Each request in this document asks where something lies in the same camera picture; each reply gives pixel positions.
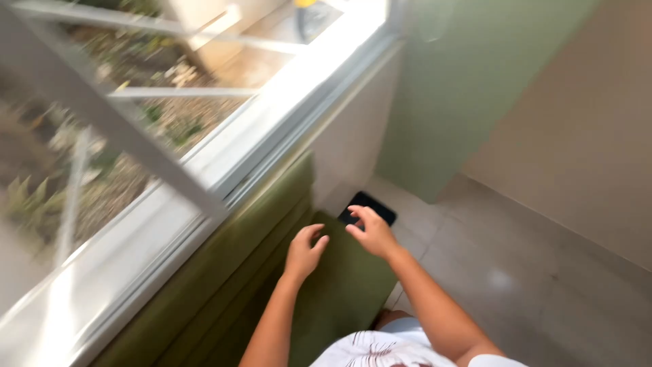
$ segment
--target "forearm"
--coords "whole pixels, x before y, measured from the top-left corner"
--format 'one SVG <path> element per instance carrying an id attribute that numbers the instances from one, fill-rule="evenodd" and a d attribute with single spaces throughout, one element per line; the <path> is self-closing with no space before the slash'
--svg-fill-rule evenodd
<path id="1" fill-rule="evenodd" d="M 407 250 L 398 248 L 388 263 L 438 353 L 464 366 L 469 352 L 502 354 Z"/>
<path id="2" fill-rule="evenodd" d="M 292 314 L 301 281 L 284 274 L 267 303 L 254 335 L 240 361 L 240 367 L 286 367 Z"/>

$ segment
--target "person's left hand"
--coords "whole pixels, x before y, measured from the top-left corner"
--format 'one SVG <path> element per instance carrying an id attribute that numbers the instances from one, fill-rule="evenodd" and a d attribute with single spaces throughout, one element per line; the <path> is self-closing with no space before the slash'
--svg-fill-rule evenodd
<path id="1" fill-rule="evenodd" d="M 297 233 L 289 245 L 284 274 L 302 283 L 317 268 L 329 237 L 322 236 L 313 248 L 310 248 L 310 241 L 319 236 L 319 230 L 323 227 L 323 224 L 313 224 Z"/>

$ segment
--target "green wall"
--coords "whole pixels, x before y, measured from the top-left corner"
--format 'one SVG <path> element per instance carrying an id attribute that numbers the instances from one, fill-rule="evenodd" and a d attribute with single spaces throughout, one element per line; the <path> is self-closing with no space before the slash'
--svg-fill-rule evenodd
<path id="1" fill-rule="evenodd" d="M 426 202 L 598 0 L 412 0 L 377 174 Z"/>

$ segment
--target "person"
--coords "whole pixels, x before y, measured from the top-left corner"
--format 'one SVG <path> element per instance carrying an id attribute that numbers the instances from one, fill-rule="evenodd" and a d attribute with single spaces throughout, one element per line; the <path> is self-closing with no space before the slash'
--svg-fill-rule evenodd
<path id="1" fill-rule="evenodd" d="M 346 336 L 330 345 L 312 367 L 524 367 L 505 354 L 471 317 L 396 241 L 389 226 L 373 209 L 350 206 L 356 225 L 346 230 L 371 254 L 388 262 L 400 281 L 416 318 L 402 311 L 381 316 L 375 330 Z M 322 224 L 297 233 L 288 249 L 286 267 L 240 361 L 240 367 L 286 367 L 292 313 L 301 284 L 315 270 L 328 244 Z"/>

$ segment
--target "white t-shirt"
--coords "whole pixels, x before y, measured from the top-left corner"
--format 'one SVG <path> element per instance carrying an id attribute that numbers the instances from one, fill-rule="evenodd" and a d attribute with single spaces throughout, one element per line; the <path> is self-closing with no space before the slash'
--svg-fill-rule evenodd
<path id="1" fill-rule="evenodd" d="M 359 331 L 334 342 L 310 367 L 456 367 L 423 343 L 382 331 Z M 497 355 L 478 355 L 469 367 L 526 367 Z"/>

